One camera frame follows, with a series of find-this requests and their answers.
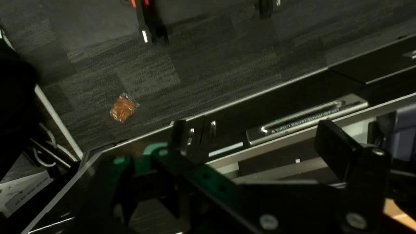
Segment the screw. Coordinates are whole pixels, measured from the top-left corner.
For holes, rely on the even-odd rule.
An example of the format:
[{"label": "screw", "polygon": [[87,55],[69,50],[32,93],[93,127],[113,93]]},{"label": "screw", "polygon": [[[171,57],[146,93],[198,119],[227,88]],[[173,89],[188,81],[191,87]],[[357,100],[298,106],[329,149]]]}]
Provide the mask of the screw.
[{"label": "screw", "polygon": [[366,228],[367,227],[367,221],[363,215],[359,213],[347,213],[346,214],[346,221],[349,222],[350,226],[355,228]]},{"label": "screw", "polygon": [[264,230],[276,230],[279,227],[279,219],[275,215],[266,213],[260,215],[260,224]]},{"label": "screw", "polygon": [[373,148],[373,153],[377,156],[385,156],[385,150],[383,150],[380,148]]}]

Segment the dark gray carpet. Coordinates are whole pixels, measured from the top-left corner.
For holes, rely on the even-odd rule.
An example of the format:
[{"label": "dark gray carpet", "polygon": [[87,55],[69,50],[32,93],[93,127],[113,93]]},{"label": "dark gray carpet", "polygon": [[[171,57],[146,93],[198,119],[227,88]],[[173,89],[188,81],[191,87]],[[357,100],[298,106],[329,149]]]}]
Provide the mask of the dark gray carpet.
[{"label": "dark gray carpet", "polygon": [[[269,19],[234,7],[141,41],[121,0],[2,0],[0,22],[85,150],[120,141],[416,32],[414,0],[288,0]],[[141,106],[108,114],[123,92]]]}]

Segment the metal bar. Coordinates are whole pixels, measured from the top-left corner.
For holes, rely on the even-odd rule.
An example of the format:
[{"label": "metal bar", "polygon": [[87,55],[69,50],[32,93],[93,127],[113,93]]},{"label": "metal bar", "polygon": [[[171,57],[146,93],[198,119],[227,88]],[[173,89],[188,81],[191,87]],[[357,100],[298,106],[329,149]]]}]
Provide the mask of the metal bar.
[{"label": "metal bar", "polygon": [[[370,106],[370,107],[358,110],[355,113],[336,118],[336,119],[333,119],[333,122],[336,122],[338,126],[347,126],[347,124],[351,124],[355,122],[360,122],[363,119],[372,118],[375,115],[383,115],[383,114],[390,113],[393,110],[397,110],[399,107],[403,107],[406,105],[415,104],[415,102],[416,102],[416,92],[411,93],[411,94],[402,96],[402,97],[392,100],[392,101],[386,101],[380,105]],[[308,128],[301,130],[298,132],[293,132],[293,133],[285,135],[282,137],[267,141],[264,144],[258,144],[258,145],[250,146],[245,150],[240,150],[240,152],[232,153],[229,156],[212,159],[207,163],[214,167],[221,167],[221,166],[225,166],[229,163],[236,163],[242,159],[253,158],[258,154],[263,154],[263,153],[267,153],[267,152],[271,152],[271,150],[275,150],[275,149],[310,139],[310,137],[315,136],[316,128],[318,128],[316,126],[308,127]]]},{"label": "metal bar", "polygon": [[280,179],[280,178],[292,176],[295,174],[319,170],[323,167],[327,167],[325,161],[321,157],[316,157],[312,159],[306,159],[299,163],[292,163],[286,166],[273,167],[271,170],[263,170],[259,172],[249,174],[245,176],[238,176],[238,178],[234,178],[233,180],[236,183],[249,183],[249,182],[256,182],[256,180],[264,180],[264,179]]}]

